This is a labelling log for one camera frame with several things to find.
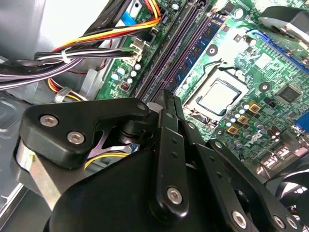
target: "yellow wire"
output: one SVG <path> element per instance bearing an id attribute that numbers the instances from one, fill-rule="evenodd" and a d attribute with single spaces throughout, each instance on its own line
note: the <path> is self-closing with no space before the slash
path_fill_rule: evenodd
<path id="1" fill-rule="evenodd" d="M 69 44 L 81 42 L 81 41 L 85 41 L 85 40 L 96 39 L 97 37 L 107 36 L 107 35 L 111 35 L 111 34 L 118 33 L 118 32 L 126 32 L 126 31 L 129 31 L 129 30 L 138 30 L 138 29 L 150 28 L 150 27 L 157 25 L 159 23 L 159 21 L 160 21 L 160 18 L 154 20 L 153 23 L 148 24 L 148 25 L 138 24 L 136 26 L 131 26 L 131 27 L 123 28 L 123 29 L 114 29 L 114 30 L 111 30 L 111 31 L 107 31 L 107 32 L 103 32 L 103 33 L 99 33 L 99 34 L 95 34 L 95 35 L 89 35 L 89 36 L 77 38 L 77 39 L 66 42 L 63 46 L 67 46 Z"/>
<path id="2" fill-rule="evenodd" d="M 105 158 L 105 157 L 126 157 L 128 156 L 128 153 L 116 153 L 116 152 L 109 152 L 109 153 L 104 153 L 98 156 L 93 157 L 92 159 L 88 160 L 87 163 L 85 164 L 85 169 L 95 160 Z"/>
<path id="3" fill-rule="evenodd" d="M 48 80 L 48 86 L 50 87 L 50 89 L 51 89 L 53 92 L 55 92 L 55 93 L 58 93 L 58 92 L 59 92 L 59 91 L 55 90 L 55 89 L 52 87 L 52 85 L 50 84 L 50 80 Z M 73 96 L 73 95 L 71 95 L 71 94 L 67 94 L 67 97 L 72 98 L 72 99 L 74 99 L 74 100 L 76 100 L 76 101 L 78 101 L 78 102 L 81 102 L 81 100 L 80 100 L 79 98 L 77 98 L 77 97 L 75 97 L 75 96 Z"/>
<path id="4" fill-rule="evenodd" d="M 150 21 L 150 22 L 140 23 L 140 24 L 130 26 L 130 27 L 127 27 L 127 28 L 114 29 L 114 30 L 111 30 L 111 31 L 106 31 L 106 32 L 103 32 L 103 33 L 95 34 L 95 35 L 80 37 L 80 38 L 66 42 L 63 46 L 67 46 L 69 44 L 73 44 L 73 43 L 81 42 L 81 41 L 85 41 L 85 40 L 96 39 L 98 37 L 107 36 L 107 35 L 111 35 L 111 34 L 118 33 L 118 32 L 126 32 L 126 31 L 130 31 L 130 30 L 138 30 L 138 29 L 145 29 L 145 28 L 154 27 L 155 25 L 157 25 L 160 22 L 161 18 L 158 17 L 158 12 L 156 10 L 156 6 L 157 6 L 156 1 L 155 0 L 149 0 L 148 2 L 149 2 L 150 6 L 151 6 L 151 8 L 154 12 L 155 20 Z"/>

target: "pci slot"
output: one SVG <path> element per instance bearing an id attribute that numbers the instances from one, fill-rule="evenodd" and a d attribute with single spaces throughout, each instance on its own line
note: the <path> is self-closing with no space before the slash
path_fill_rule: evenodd
<path id="1" fill-rule="evenodd" d="M 261 39 L 266 44 L 270 45 L 275 51 L 277 51 L 279 54 L 281 54 L 284 58 L 286 58 L 288 61 L 290 61 L 292 64 L 294 64 L 296 67 L 301 69 L 306 74 L 309 74 L 309 69 L 302 63 L 300 63 L 297 59 L 295 59 L 293 56 L 290 56 L 286 54 L 285 50 L 278 45 L 276 45 L 275 42 L 273 42 L 267 35 L 265 35 L 263 32 L 252 29 L 247 32 L 248 34 L 251 34 L 255 36 L 257 39 Z"/>
<path id="2" fill-rule="evenodd" d="M 190 41 L 181 49 L 177 59 L 164 74 L 165 78 L 157 86 L 150 101 L 156 99 L 162 89 L 167 88 L 169 91 L 174 92 L 180 86 L 225 23 L 226 17 L 221 14 L 204 18 L 199 23 Z"/>
<path id="3" fill-rule="evenodd" d="M 201 0 L 189 1 L 183 6 L 178 19 L 162 41 L 161 49 L 156 51 L 144 73 L 141 74 L 144 77 L 138 85 L 135 97 L 147 101 L 152 92 L 150 89 L 158 85 L 160 81 L 158 77 L 167 70 L 172 62 L 171 58 L 175 56 L 181 43 L 191 35 L 190 31 L 193 31 L 196 19 L 204 7 L 205 3 Z"/>

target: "blue connector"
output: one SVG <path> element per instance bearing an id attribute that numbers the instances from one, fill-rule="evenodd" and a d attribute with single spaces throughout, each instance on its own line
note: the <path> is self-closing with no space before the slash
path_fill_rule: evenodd
<path id="1" fill-rule="evenodd" d="M 305 132 L 309 132 L 309 111 L 305 113 L 299 120 L 296 121 L 295 125 Z"/>
<path id="2" fill-rule="evenodd" d="M 126 26 L 132 26 L 135 25 L 136 22 L 135 20 L 131 17 L 131 15 L 128 12 L 125 12 L 122 17 L 121 17 L 121 21 L 123 21 L 123 23 Z"/>

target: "black fan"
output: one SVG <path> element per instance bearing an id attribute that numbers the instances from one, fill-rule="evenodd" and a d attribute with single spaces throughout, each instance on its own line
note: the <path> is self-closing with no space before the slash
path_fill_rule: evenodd
<path id="1" fill-rule="evenodd" d="M 294 175 L 285 177 L 283 180 L 282 187 L 285 187 L 287 183 L 295 183 L 298 184 L 299 187 L 296 189 L 293 189 L 287 193 L 285 193 L 281 199 L 280 202 L 290 210 L 290 212 L 295 215 L 299 216 L 300 223 L 303 223 L 303 225 L 309 227 L 309 172 L 302 172 L 302 173 L 296 173 Z M 308 190 L 298 193 L 295 192 L 297 189 L 305 187 Z"/>

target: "black ram slot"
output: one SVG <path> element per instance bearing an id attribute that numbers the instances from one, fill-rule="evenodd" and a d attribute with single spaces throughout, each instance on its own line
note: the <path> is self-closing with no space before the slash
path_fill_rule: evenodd
<path id="1" fill-rule="evenodd" d="M 160 85 L 156 87 L 156 90 L 153 92 L 149 101 L 156 99 L 158 94 L 163 90 L 175 76 L 176 72 L 179 70 L 181 64 L 185 61 L 190 51 L 193 49 L 197 41 L 200 39 L 200 36 L 204 33 L 206 28 L 208 27 L 208 23 L 211 21 L 212 17 L 205 17 L 197 26 L 194 33 L 192 34 L 190 40 L 186 43 L 186 45 L 181 48 L 181 53 L 177 56 L 177 59 L 170 65 L 168 71 L 164 74 L 164 78 Z"/>
<path id="2" fill-rule="evenodd" d="M 173 23 L 170 32 L 165 36 L 161 49 L 158 49 L 153 56 L 151 62 L 146 67 L 141 76 L 144 78 L 139 83 L 135 97 L 144 99 L 145 95 L 149 93 L 149 89 L 155 86 L 155 81 L 158 81 L 164 68 L 168 67 L 170 58 L 178 51 L 180 44 L 185 38 L 189 37 L 192 27 L 195 26 L 196 18 L 201 9 L 205 5 L 204 2 L 194 1 L 188 2 L 183 6 L 179 17 Z"/>

